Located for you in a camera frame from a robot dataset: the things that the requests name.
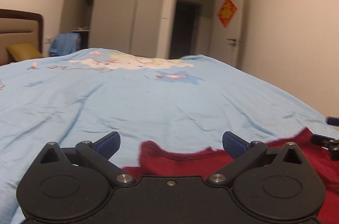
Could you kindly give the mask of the red fu door decoration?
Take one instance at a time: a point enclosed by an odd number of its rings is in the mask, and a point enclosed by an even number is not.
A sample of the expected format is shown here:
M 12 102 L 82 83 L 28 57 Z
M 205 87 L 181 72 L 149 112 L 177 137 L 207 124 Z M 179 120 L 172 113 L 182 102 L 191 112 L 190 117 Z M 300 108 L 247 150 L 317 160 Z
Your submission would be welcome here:
M 232 20 L 234 14 L 236 14 L 238 8 L 231 0 L 224 0 L 222 6 L 217 14 L 218 19 L 224 28 L 226 28 Z

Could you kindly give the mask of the blue garment on chair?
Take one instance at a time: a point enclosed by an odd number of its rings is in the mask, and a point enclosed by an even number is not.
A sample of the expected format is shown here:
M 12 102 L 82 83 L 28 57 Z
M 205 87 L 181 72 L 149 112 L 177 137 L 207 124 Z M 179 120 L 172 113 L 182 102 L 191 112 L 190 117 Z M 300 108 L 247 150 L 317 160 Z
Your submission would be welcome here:
M 49 47 L 51 57 L 65 56 L 80 49 L 81 36 L 78 33 L 58 34 Z

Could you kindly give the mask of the mustard yellow pillow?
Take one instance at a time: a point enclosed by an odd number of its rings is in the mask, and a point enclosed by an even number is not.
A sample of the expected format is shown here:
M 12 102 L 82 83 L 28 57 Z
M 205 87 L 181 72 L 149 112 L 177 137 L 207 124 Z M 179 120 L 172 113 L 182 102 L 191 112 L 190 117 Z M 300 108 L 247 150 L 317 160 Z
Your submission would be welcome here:
M 15 62 L 43 58 L 42 53 L 30 43 L 13 44 L 7 46 L 6 49 Z

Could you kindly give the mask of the brown padded headboard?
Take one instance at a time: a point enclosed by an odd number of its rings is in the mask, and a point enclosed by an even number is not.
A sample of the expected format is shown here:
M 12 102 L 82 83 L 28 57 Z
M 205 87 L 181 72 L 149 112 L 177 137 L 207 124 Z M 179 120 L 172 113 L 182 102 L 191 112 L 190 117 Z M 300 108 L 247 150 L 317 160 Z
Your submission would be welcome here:
M 1 65 L 15 62 L 7 47 L 29 43 L 43 52 L 44 19 L 41 14 L 1 9 Z

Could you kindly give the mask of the grey built-in wardrobe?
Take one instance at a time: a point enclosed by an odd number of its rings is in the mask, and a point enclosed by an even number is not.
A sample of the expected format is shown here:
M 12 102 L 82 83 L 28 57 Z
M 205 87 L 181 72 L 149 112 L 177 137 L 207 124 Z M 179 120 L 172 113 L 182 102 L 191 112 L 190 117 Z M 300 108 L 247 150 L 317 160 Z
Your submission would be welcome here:
M 64 0 L 60 33 L 86 30 L 87 47 L 155 57 L 163 0 Z

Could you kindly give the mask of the white bedroom door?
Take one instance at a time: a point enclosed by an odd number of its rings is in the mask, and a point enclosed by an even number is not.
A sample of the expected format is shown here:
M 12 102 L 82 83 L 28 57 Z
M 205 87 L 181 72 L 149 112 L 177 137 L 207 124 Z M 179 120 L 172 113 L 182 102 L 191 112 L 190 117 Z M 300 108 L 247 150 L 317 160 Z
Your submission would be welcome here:
M 238 8 L 229 25 L 224 28 L 217 17 L 224 0 L 215 0 L 213 22 L 211 27 L 211 40 L 208 55 L 237 69 L 241 68 L 243 36 L 246 31 L 246 10 L 249 0 L 231 0 Z M 228 44 L 228 38 L 236 38 L 241 41 L 240 46 L 233 47 Z

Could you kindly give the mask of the light blue cartoon bedsheet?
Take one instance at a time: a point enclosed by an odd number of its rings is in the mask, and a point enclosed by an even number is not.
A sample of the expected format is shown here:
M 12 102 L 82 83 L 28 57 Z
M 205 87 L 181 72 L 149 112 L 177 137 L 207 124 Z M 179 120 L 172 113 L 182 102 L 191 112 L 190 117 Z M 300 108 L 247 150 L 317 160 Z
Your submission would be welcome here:
M 91 48 L 1 66 L 1 222 L 20 223 L 15 192 L 49 141 L 74 146 L 117 131 L 111 159 L 136 167 L 142 142 L 170 152 L 220 149 L 224 132 L 290 138 L 303 128 L 336 137 L 325 117 L 263 80 L 197 55 L 151 59 Z

